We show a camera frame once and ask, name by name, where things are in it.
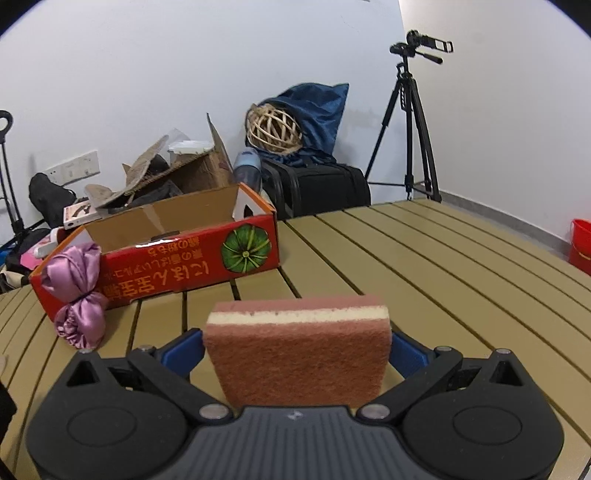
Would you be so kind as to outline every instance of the torn cardboard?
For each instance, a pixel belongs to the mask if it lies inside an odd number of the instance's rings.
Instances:
[[[168,136],[165,135],[146,150],[131,167],[124,165],[126,172],[124,189],[113,192],[102,185],[87,185],[85,192],[92,206],[94,208],[123,206],[134,197],[160,187],[167,180],[171,180],[183,193],[231,185],[233,183],[232,164],[209,114],[207,114],[207,123],[212,133],[213,149],[199,155],[177,155],[170,169],[158,175],[148,176],[150,161],[168,140]]]

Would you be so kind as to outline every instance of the wall socket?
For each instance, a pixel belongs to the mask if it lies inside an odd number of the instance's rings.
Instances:
[[[58,185],[65,185],[76,180],[85,179],[100,173],[99,154],[96,150],[85,153],[55,167],[44,170],[43,173]]]

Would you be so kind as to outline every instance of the pink sponge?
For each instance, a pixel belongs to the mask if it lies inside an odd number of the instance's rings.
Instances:
[[[359,407],[379,394],[392,337],[387,307],[360,296],[218,303],[203,340],[236,408]]]

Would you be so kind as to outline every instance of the wicker ball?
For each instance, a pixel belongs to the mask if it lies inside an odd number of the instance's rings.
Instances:
[[[301,148],[301,131],[296,120],[270,103],[252,105],[246,114],[246,137],[253,147],[279,155]]]

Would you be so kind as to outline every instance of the table slat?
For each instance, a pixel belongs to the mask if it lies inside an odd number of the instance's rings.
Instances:
[[[462,253],[474,262],[497,273],[591,338],[591,312],[580,303],[541,279],[526,268],[464,236],[438,225],[422,216],[394,205],[381,205],[375,210],[428,235]],[[546,271],[555,272],[547,267]]]
[[[121,357],[127,354],[131,329],[139,302],[105,312],[105,337],[97,348],[102,358]]]
[[[564,430],[564,446],[548,480],[579,480],[591,458],[591,446],[554,411]]]
[[[28,313],[31,311],[35,304],[39,303],[37,301],[37,296],[35,292],[32,290],[29,291],[28,295],[22,301],[22,303],[17,307],[11,317],[8,319],[4,328],[0,332],[0,352],[4,352],[6,347],[12,340],[12,337],[17,332],[18,328],[21,326],[21,323],[27,317]]]
[[[6,305],[12,300],[12,298],[20,291],[20,288],[16,290],[11,290],[9,292],[3,293],[0,295],[0,313],[4,310]]]
[[[396,207],[379,207],[379,210],[388,212],[389,216],[368,209],[350,213],[467,282],[591,377],[588,310],[538,277],[450,230]]]
[[[344,212],[322,218],[435,299],[488,345],[513,350],[554,405],[591,441],[591,383],[555,350],[467,285],[373,227]]]
[[[289,220],[303,237],[365,294],[380,296],[390,319],[423,345],[450,345],[466,356],[487,356],[489,349],[420,290],[382,265],[344,236],[314,217]]]
[[[287,224],[278,230],[281,268],[300,297],[357,295]]]
[[[449,228],[450,230],[497,252],[499,255],[522,266],[534,275],[537,275],[542,280],[548,282],[550,285],[559,289],[565,295],[568,295],[591,311],[591,295],[589,295],[589,290],[572,278],[556,270],[554,267],[544,263],[539,258],[534,257],[504,240],[476,228],[475,226],[457,220],[449,215],[445,215],[438,210],[430,209],[422,203],[399,202],[394,205],[398,208],[415,213],[416,215],[420,215],[421,217],[428,219],[430,222]]]
[[[272,300],[292,299],[290,290],[279,270],[267,270],[266,272],[248,275],[236,279],[236,286],[241,300]]]
[[[0,313],[0,332],[4,330],[4,327],[12,317],[12,314],[16,311],[16,309],[20,306],[20,304],[25,300],[25,298],[32,293],[33,288],[30,285],[27,285],[23,288],[19,288],[16,292],[16,295],[10,299],[8,304]]]
[[[182,333],[182,293],[169,293],[141,302],[133,348],[140,345],[154,345],[159,348]]]
[[[580,368],[587,375],[587,379],[591,377],[591,356],[589,356],[591,340],[538,300],[462,253],[388,216],[372,209],[354,209],[350,214],[407,247],[404,249],[397,244],[396,248],[400,251],[417,252],[445,272],[459,278],[461,282],[479,292],[528,330],[541,337],[563,357]]]
[[[0,380],[4,385],[10,385],[12,376],[41,322],[49,322],[49,319],[45,317],[45,310],[37,301],[3,351],[6,356],[6,367]]]
[[[523,250],[525,253],[528,253],[528,254],[532,255],[533,257],[536,257],[539,260],[542,260],[542,262],[552,266],[553,268],[555,268],[559,272],[563,273],[567,277],[570,277],[574,281],[581,284],[587,290],[591,291],[591,277],[589,275],[587,275],[585,272],[579,270],[578,268],[573,267],[572,265],[565,262],[564,260],[558,258],[556,255],[551,254],[550,252],[544,250],[541,247],[538,247],[537,245],[534,245],[531,242],[528,242],[527,240],[521,238],[520,236],[518,236],[514,233],[511,233],[511,232],[505,231],[501,228],[498,228],[485,220],[482,220],[482,219],[480,219],[476,216],[473,216],[473,215],[468,215],[467,213],[461,212],[460,210],[452,208],[448,205],[443,205],[443,204],[437,203],[437,202],[431,202],[429,200],[416,200],[416,202],[420,203],[421,205],[423,205],[427,208],[444,213],[445,215],[448,215],[448,216],[456,218],[464,223],[472,225],[472,226],[474,226],[474,227],[476,227],[476,228],[478,228],[478,229],[480,229],[492,236],[495,236],[495,237],[513,245],[514,247],[519,248],[520,250]]]
[[[234,295],[229,283],[221,283],[187,292],[187,328],[197,327],[203,329],[213,306],[219,301],[232,300],[234,300]],[[190,379],[193,385],[208,395],[220,402],[228,402],[207,352],[203,360],[191,372]]]
[[[33,393],[55,341],[56,333],[53,325],[49,322],[43,322],[29,344],[26,354],[14,374],[12,383],[8,387],[12,399],[17,404],[18,411],[12,417],[12,421],[8,426],[4,441],[0,446],[0,456],[12,471],[14,471],[15,462],[17,461],[23,425],[27,419]]]
[[[38,332],[40,331],[48,331],[48,333],[46,334],[48,337],[50,335],[53,335],[55,337],[56,334],[53,328],[53,324],[51,322],[42,322]],[[27,349],[27,353],[21,361],[21,365],[25,361],[29,360],[29,350],[33,346],[33,342],[31,342],[31,345]],[[33,400],[31,402],[29,412],[26,416],[25,429],[22,436],[21,446],[18,451],[17,465],[15,471],[15,476],[18,478],[18,480],[39,480],[37,469],[35,468],[33,460],[28,454],[26,448],[27,427],[31,422],[31,419],[35,416],[35,413],[37,412],[39,405],[46,397],[47,393],[49,392],[53,384],[56,382],[57,378],[64,371],[66,365],[70,362],[75,353],[76,349],[74,347],[68,345],[68,343],[64,339],[58,338],[53,350],[51,351],[51,355],[47,360],[47,364],[43,369],[43,373],[41,374],[41,379],[39,380],[37,388],[34,390],[34,395],[30,395],[32,396]],[[22,385],[22,381],[17,380],[16,375],[15,378],[12,380],[12,383],[13,385]]]

